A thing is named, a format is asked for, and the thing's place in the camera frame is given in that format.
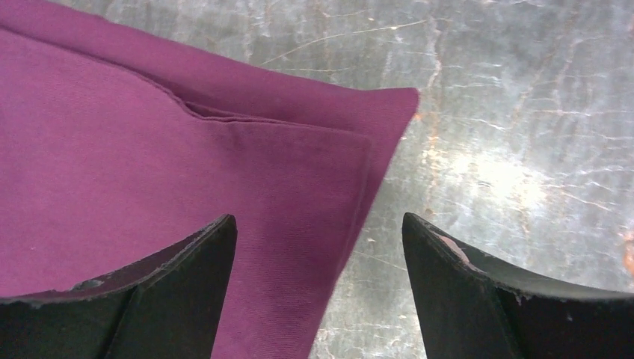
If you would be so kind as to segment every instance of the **gray stone table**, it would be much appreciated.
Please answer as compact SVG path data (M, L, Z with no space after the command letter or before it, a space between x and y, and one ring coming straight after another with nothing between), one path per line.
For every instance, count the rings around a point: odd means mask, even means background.
M284 73L420 90L313 358L425 357L406 211L532 271L634 290L634 1L58 1Z

